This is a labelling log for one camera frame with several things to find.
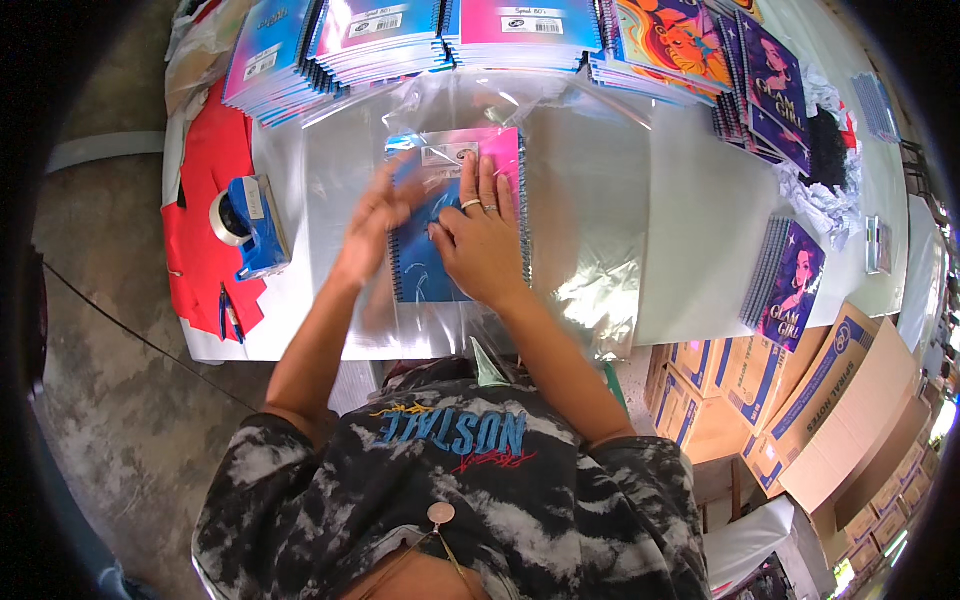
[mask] necklace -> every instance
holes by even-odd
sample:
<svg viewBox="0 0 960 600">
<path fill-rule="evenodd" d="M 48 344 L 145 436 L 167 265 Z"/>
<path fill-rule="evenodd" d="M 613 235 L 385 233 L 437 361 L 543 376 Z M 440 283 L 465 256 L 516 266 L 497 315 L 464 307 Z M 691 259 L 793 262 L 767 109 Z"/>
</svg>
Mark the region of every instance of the necklace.
<svg viewBox="0 0 960 600">
<path fill-rule="evenodd" d="M 476 596 L 473 595 L 473 588 L 470 587 L 469 582 L 467 581 L 467 574 L 464 573 L 460 563 L 457 563 L 457 558 L 453 556 L 453 550 L 450 549 L 450 546 L 446 543 L 444 535 L 440 533 L 440 526 L 446 523 L 449 523 L 453 520 L 453 516 L 456 515 L 456 510 L 453 508 L 453 505 L 447 504 L 446 502 L 435 502 L 430 505 L 430 508 L 426 510 L 426 517 L 430 519 L 430 522 L 433 523 L 433 531 L 423 534 L 423 537 L 417 540 L 417 542 L 406 549 L 406 551 L 400 555 L 400 558 L 396 562 L 390 565 L 386 572 L 376 580 L 370 589 L 364 592 L 360 596 L 360 600 L 368 600 L 375 591 L 380 588 L 380 585 L 383 584 L 390 577 L 390 573 L 396 568 L 400 563 L 403 562 L 403 559 L 407 558 L 407 555 L 417 549 L 420 544 L 431 536 L 437 536 L 440 538 L 440 542 L 444 545 L 444 550 L 446 550 L 447 559 L 453 563 L 454 568 L 457 569 L 457 573 L 460 575 L 460 579 L 464 582 L 464 585 L 467 586 L 467 591 L 470 593 L 470 597 L 473 600 L 477 600 Z"/>
</svg>

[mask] paper tag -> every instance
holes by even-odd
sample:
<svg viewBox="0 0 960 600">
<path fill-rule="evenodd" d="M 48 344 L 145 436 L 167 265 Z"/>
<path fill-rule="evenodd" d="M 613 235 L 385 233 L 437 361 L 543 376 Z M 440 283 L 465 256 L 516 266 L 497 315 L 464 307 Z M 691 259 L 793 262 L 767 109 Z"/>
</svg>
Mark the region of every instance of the paper tag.
<svg viewBox="0 0 960 600">
<path fill-rule="evenodd" d="M 424 178 L 427 180 L 454 180 L 460 178 L 463 167 L 435 167 L 433 169 L 424 169 Z"/>
<path fill-rule="evenodd" d="M 348 37 L 365 36 L 366 34 L 375 34 L 388 29 L 396 29 L 403 21 L 403 13 L 388 14 L 376 18 L 360 21 L 350 25 L 350 35 Z"/>
<path fill-rule="evenodd" d="M 260 184 L 252 177 L 243 178 L 243 195 L 247 199 L 247 212 L 252 221 L 264 218 L 263 203 L 260 202 Z"/>
<path fill-rule="evenodd" d="M 271 46 L 270 48 L 267 48 L 267 49 L 264 50 L 263 52 L 258 52 L 257 54 L 254 54 L 253 56 L 251 56 L 251 57 L 247 60 L 247 62 L 244 64 L 244 66 L 251 66 L 251 65 L 253 65 L 255 62 L 260 62 L 261 60 L 266 59 L 266 58 L 269 57 L 271 54 L 276 54 L 277 52 L 280 51 L 280 46 L 282 46 L 282 45 L 283 45 L 283 44 L 280 43 L 280 44 L 277 44 L 276 46 Z"/>
<path fill-rule="evenodd" d="M 496 13 L 501 16 L 534 16 L 555 18 L 563 18 L 566 16 L 565 11 L 559 11 L 557 9 L 535 9 L 525 7 L 508 7 L 497 9 Z"/>
<path fill-rule="evenodd" d="M 564 32 L 562 19 L 500 17 L 500 28 L 504 34 L 557 34 Z"/>
<path fill-rule="evenodd" d="M 261 60 L 260 62 L 255 62 L 254 64 L 247 67 L 247 70 L 244 71 L 243 81 L 248 80 L 251 77 L 256 77 L 260 73 L 268 69 L 272 69 L 276 64 L 276 52 L 268 56 L 267 58 Z"/>
<path fill-rule="evenodd" d="M 452 166 L 454 163 L 461 165 L 467 157 L 467 152 L 471 150 L 473 150 L 474 154 L 480 155 L 480 145 L 477 142 L 424 146 L 420 148 L 420 165 L 424 167 L 436 165 Z"/>
<path fill-rule="evenodd" d="M 398 12 L 404 12 L 409 8 L 409 4 L 394 4 L 391 7 L 384 7 L 382 9 L 376 9 L 375 11 L 358 12 L 350 18 L 350 23 L 359 23 L 360 21 L 369 21 L 370 19 L 378 16 L 397 14 Z"/>
</svg>

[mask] pendant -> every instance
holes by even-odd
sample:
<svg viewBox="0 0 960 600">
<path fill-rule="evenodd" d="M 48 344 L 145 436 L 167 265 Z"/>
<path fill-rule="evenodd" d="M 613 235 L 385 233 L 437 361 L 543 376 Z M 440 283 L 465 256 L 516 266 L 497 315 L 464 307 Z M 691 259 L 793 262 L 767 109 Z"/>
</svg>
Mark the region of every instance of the pendant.
<svg viewBox="0 0 960 600">
<path fill-rule="evenodd" d="M 453 508 L 453 505 L 446 502 L 434 502 L 426 510 L 426 517 L 433 523 L 433 533 L 438 533 L 440 526 L 449 523 L 456 514 L 457 511 Z"/>
</svg>

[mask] woman's right hand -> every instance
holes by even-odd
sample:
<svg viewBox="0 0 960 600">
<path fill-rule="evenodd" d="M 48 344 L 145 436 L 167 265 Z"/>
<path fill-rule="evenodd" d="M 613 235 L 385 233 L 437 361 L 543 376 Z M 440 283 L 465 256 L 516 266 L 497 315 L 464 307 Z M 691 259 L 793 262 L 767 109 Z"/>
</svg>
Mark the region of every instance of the woman's right hand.
<svg viewBox="0 0 960 600">
<path fill-rule="evenodd" d="M 493 160 L 480 160 L 479 190 L 477 156 L 469 153 L 460 177 L 460 204 L 466 214 L 448 206 L 440 223 L 428 226 L 446 272 L 460 289 L 497 313 L 530 294 L 523 278 L 520 236 L 514 216 L 513 194 L 507 176 L 494 182 Z"/>
</svg>

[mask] blue tape dispenser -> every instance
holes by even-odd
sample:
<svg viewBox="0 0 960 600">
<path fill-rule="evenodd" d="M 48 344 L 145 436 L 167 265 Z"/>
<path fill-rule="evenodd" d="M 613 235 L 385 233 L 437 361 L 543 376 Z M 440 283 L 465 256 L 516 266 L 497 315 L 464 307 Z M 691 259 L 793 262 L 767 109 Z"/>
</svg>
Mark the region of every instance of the blue tape dispenser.
<svg viewBox="0 0 960 600">
<path fill-rule="evenodd" d="M 266 175 L 238 177 L 210 205 L 210 226 L 223 243 L 240 249 L 237 281 L 279 273 L 290 264 L 290 247 L 277 218 Z"/>
</svg>

